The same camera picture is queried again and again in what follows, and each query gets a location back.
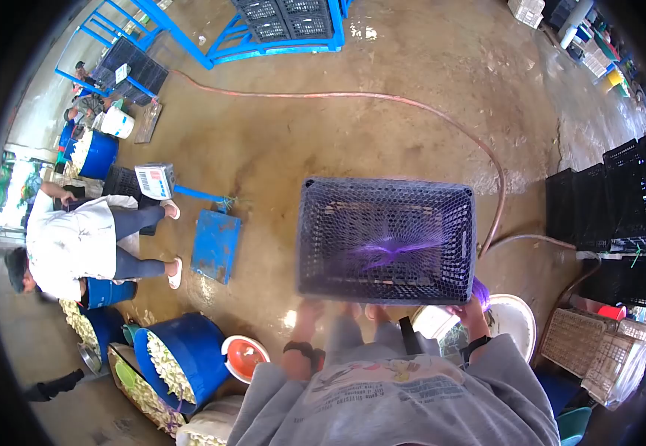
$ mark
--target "woman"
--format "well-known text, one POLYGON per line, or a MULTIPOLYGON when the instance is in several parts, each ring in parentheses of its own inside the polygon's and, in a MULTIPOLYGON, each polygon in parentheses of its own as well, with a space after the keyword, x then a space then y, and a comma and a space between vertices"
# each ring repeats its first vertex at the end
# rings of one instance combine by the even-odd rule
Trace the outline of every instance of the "woman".
POLYGON ((464 370, 420 334, 425 353, 408 355, 380 306, 365 308, 377 328, 365 344, 360 305, 345 303, 312 375, 310 342, 324 309, 305 300, 280 363, 256 366, 227 445, 558 445, 549 398, 511 336, 491 337, 475 296, 448 310, 473 340, 464 370))
POLYGON ((59 299, 80 301, 85 278, 120 280, 167 275, 177 289, 182 280, 182 259, 172 262, 140 260, 117 246, 117 242, 165 216, 180 217, 171 200, 141 210, 111 209, 127 205, 132 197, 108 195, 88 201, 71 212, 53 210, 53 199, 63 204, 74 199, 55 183, 43 182, 28 218, 25 248, 6 255, 11 285, 19 293, 38 286, 59 299))

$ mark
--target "wicker basket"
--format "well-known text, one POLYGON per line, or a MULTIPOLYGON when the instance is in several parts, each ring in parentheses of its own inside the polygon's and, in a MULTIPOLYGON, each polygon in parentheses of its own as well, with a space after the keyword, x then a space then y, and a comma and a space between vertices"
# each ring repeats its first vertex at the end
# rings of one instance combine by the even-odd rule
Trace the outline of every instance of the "wicker basket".
POLYGON ((606 331, 603 320, 559 308, 551 316, 542 356, 583 378, 606 331))
POLYGON ((605 333, 581 387, 596 401, 607 405, 626 364, 632 361, 633 352, 638 350, 640 342, 634 337, 605 333))

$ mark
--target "white shirt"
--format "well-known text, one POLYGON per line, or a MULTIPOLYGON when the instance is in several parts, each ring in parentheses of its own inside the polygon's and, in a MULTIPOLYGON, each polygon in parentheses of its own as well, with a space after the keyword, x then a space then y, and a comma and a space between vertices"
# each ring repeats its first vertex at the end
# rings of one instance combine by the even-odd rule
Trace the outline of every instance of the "white shirt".
POLYGON ((52 198, 45 192, 35 196, 25 247, 28 269, 44 293, 79 302, 81 277, 114 277, 116 243, 108 205, 112 198, 119 201, 131 197, 100 197, 65 212, 53 210, 52 198))

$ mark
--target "concrete floor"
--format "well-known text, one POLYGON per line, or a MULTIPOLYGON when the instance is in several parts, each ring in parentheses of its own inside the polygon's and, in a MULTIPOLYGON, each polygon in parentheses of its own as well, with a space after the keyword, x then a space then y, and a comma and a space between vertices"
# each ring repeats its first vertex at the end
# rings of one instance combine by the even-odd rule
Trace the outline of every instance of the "concrete floor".
MULTIPOLYGON (((193 40, 204 35, 209 42, 234 14, 228 0, 182 0, 170 8, 193 40)), ((506 169, 509 195, 498 236, 542 233, 547 175, 600 162, 604 151, 646 130, 646 117, 630 100, 601 92, 585 67, 554 49, 543 32, 517 22, 502 0, 358 0, 344 27, 340 53, 250 58, 207 71, 175 50, 166 63, 221 88, 376 91, 448 112, 506 169), (365 30, 377 37, 366 38, 365 30)), ((294 246, 299 188, 309 175, 468 184, 476 192, 478 241, 487 236, 497 172, 481 149, 430 113, 362 99, 232 98, 198 91, 175 75, 160 96, 165 108, 151 143, 121 141, 117 163, 174 163, 178 183, 244 199, 233 210, 243 226, 229 285, 206 279, 188 268, 195 220, 210 204, 177 195, 182 218, 162 221, 155 237, 141 237, 141 248, 143 258, 180 255, 183 284, 172 291, 163 278, 142 280, 136 298, 120 305, 142 325, 202 311, 225 334, 253 336, 278 358, 300 301, 294 246)), ((519 241, 480 260, 477 276, 492 293, 522 297, 541 330, 577 267, 574 253, 519 241)), ((414 310, 395 308, 393 316, 414 310)), ((319 330, 315 343, 323 340, 319 330)))

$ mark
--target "white cloth sack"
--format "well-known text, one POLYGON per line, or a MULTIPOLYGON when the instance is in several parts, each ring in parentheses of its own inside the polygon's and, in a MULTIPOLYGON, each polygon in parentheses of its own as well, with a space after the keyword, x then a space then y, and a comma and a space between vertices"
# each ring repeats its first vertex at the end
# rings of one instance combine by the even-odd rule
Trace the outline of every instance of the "white cloth sack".
POLYGON ((207 404, 202 412, 194 415, 189 423, 177 430, 176 445, 188 446, 190 433, 198 433, 205 437, 213 435, 221 440, 228 440, 243 401, 244 397, 233 395, 207 404))

